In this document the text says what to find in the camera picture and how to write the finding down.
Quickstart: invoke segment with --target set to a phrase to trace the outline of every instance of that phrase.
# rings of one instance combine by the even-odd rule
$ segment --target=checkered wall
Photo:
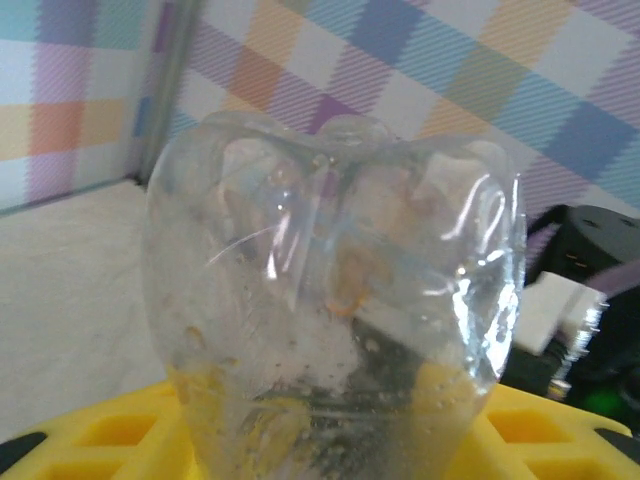
[[[0,0],[0,211],[137,168],[122,145],[156,1]]]
[[[640,2],[210,0],[180,92],[172,135],[216,110],[306,132],[367,114],[500,142],[530,215],[639,215]]]

